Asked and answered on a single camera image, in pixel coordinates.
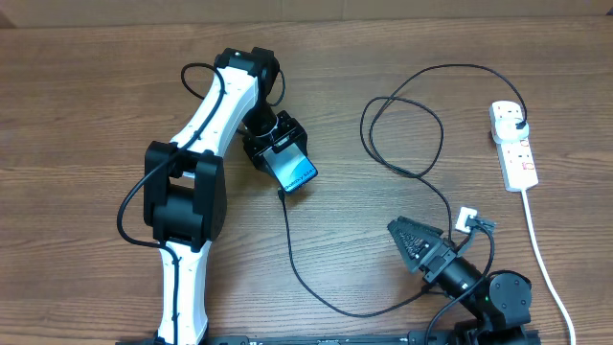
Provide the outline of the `blue Samsung Galaxy smartphone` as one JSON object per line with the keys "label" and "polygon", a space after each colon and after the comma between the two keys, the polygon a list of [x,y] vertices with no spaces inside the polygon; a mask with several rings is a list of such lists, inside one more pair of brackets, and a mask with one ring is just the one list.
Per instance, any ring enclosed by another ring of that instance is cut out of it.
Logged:
{"label": "blue Samsung Galaxy smartphone", "polygon": [[315,166],[296,144],[291,144],[278,153],[268,149],[263,158],[287,194],[294,193],[318,174]]}

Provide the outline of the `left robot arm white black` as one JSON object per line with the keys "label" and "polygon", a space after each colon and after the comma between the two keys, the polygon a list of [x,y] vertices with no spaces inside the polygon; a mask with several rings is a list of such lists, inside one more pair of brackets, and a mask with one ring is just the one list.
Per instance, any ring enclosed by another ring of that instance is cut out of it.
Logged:
{"label": "left robot arm white black", "polygon": [[208,329],[208,257],[226,218],[224,155],[239,129],[254,167],[291,194],[317,170],[307,134],[267,97],[281,72],[273,51],[227,48],[216,56],[212,85],[188,124],[145,155],[144,222],[162,257],[163,316],[155,344],[200,344]]}

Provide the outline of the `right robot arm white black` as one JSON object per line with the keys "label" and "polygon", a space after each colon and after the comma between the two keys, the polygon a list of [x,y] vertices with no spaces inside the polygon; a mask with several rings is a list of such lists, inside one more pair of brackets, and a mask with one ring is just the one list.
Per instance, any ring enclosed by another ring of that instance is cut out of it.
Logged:
{"label": "right robot arm white black", "polygon": [[[461,221],[467,238],[458,247],[443,238],[436,227],[399,217],[387,225],[398,251],[412,273],[423,273],[423,281],[438,286],[450,299],[424,331],[410,331],[410,344],[537,345],[537,331],[528,331],[531,322],[532,283],[512,270],[492,271],[494,253],[489,253],[484,270],[464,257],[478,233],[493,240],[495,224],[469,216]],[[435,332],[434,325],[451,307],[460,304],[474,318],[455,324],[451,330]]]}

